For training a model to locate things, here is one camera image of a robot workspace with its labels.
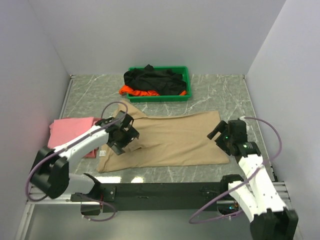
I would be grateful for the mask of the beige t shirt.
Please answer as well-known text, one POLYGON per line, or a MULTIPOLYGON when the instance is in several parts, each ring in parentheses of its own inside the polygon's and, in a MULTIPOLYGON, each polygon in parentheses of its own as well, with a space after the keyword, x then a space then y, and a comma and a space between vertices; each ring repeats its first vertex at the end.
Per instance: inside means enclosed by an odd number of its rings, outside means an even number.
POLYGON ((128 111, 139 132, 117 155, 107 145, 101 150, 99 173, 128 168, 172 167, 228 164, 227 155, 207 135, 218 125, 217 111, 204 111, 180 116, 148 116, 129 102, 122 101, 115 111, 128 111))

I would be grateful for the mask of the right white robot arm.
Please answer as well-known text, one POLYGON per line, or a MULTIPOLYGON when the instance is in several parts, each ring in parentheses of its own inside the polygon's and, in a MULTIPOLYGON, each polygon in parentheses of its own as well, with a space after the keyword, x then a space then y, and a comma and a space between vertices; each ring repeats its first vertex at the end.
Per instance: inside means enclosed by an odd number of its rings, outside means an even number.
POLYGON ((248 182, 236 175, 220 181, 219 193, 234 199, 250 222, 254 240, 292 240, 298 225, 295 210, 288 209, 280 197, 264 165, 261 151, 248 140, 243 118, 221 121, 207 137, 227 155, 235 157, 248 182))

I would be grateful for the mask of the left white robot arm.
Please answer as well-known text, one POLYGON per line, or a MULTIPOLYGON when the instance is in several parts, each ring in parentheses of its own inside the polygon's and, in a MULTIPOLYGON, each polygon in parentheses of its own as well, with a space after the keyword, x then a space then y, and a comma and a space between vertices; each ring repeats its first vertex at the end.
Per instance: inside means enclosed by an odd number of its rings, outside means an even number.
POLYGON ((140 135, 133 123, 132 116, 120 111, 116 117, 97 121, 88 131, 65 144, 42 148, 36 155, 27 183, 51 199, 70 192, 81 193, 88 201, 96 200, 100 195, 98 180, 87 174, 71 174, 70 167, 103 145, 117 155, 123 154, 124 148, 140 135))

